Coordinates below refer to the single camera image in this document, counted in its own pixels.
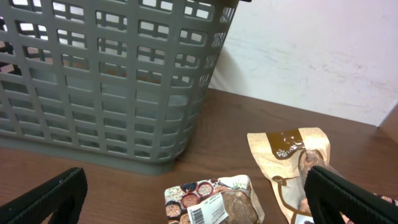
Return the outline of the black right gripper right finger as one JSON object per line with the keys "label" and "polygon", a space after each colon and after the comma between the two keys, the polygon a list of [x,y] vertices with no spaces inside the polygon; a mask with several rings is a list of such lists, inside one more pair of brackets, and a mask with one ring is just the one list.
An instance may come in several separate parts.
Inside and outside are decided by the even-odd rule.
{"label": "black right gripper right finger", "polygon": [[397,205],[321,166],[309,170],[304,190],[316,224],[344,224],[343,216],[355,224],[397,223]]}

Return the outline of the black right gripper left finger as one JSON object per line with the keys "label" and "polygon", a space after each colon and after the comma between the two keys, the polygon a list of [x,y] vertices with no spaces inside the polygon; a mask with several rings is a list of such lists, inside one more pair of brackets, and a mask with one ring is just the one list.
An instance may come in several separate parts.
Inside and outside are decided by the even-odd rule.
{"label": "black right gripper left finger", "polygon": [[72,167],[1,205],[1,223],[78,223],[87,191],[84,169]]}

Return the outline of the beige brown bread bag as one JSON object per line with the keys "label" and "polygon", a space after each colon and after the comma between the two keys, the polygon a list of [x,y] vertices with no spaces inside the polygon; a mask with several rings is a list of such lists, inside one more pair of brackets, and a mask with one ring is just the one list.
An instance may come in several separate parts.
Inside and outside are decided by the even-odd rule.
{"label": "beige brown bread bag", "polygon": [[[326,134],[320,128],[298,128],[281,133],[249,133],[247,139],[289,223],[314,223],[304,190],[309,170],[321,166],[344,178],[330,165]],[[392,198],[377,196],[397,205]]]}

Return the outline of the bread bag with grain print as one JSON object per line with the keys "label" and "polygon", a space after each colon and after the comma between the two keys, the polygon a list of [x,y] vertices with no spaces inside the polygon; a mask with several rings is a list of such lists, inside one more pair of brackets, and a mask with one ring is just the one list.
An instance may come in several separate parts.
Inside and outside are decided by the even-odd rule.
{"label": "bread bag with grain print", "polygon": [[260,224],[264,211],[247,175],[190,182],[165,190],[169,224]]}

